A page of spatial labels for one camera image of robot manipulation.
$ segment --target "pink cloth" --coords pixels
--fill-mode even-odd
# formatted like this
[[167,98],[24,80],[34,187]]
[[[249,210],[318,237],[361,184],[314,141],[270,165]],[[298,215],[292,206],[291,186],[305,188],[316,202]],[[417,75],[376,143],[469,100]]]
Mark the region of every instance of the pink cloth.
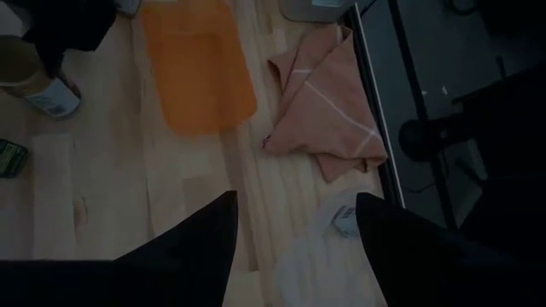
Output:
[[273,154],[317,155],[332,182],[352,168],[367,171],[387,154],[364,92],[350,29],[330,25],[270,59],[282,85],[279,121],[264,142]]

